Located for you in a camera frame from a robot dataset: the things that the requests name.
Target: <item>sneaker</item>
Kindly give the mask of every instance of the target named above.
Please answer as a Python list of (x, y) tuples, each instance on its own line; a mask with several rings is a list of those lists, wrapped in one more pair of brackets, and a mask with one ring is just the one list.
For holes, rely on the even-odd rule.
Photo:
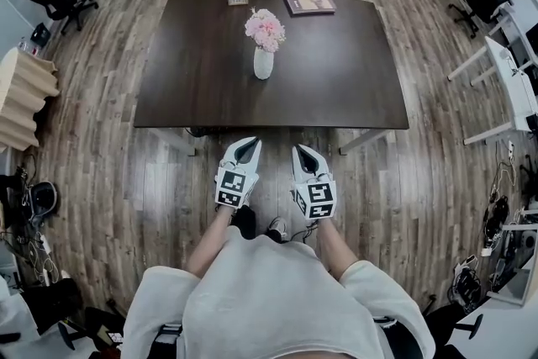
[(280, 234), (281, 238), (284, 239), (287, 237), (286, 228), (287, 228), (286, 220), (283, 219), (282, 217), (276, 217), (271, 222), (271, 224), (269, 224), (269, 227), (267, 229), (276, 230)]

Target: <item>flower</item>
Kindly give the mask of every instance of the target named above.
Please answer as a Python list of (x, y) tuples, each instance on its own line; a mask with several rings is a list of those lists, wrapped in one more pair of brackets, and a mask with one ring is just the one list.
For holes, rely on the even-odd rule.
[(286, 40), (286, 31), (274, 13), (267, 9), (253, 8), (252, 16), (245, 23), (245, 34), (250, 36), (264, 51), (274, 53)]

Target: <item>dark brown table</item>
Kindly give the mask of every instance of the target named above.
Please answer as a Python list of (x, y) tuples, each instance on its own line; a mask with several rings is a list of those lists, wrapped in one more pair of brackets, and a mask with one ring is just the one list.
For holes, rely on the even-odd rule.
[[(166, 128), (331, 127), (370, 129), (351, 148), (408, 129), (393, 55), (373, 3), (335, 0), (336, 13), (291, 17), (283, 0), (168, 0), (153, 40), (134, 126), (152, 128), (189, 154)], [(245, 35), (252, 8), (286, 28), (269, 79), (253, 71)]]

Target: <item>vase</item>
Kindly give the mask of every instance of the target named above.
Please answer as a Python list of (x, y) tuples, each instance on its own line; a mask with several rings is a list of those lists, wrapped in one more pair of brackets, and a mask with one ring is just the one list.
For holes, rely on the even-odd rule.
[(256, 51), (254, 51), (254, 74), (256, 77), (261, 80), (270, 77), (274, 60), (274, 53), (268, 53), (257, 46)]

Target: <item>beige tablecloth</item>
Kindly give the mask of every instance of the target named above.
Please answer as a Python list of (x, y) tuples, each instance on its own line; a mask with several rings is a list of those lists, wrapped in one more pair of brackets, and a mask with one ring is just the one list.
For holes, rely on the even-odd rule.
[(38, 59), (17, 48), (0, 64), (0, 150), (10, 146), (24, 151), (39, 146), (34, 114), (45, 106), (47, 96), (57, 96), (57, 71), (52, 61)]

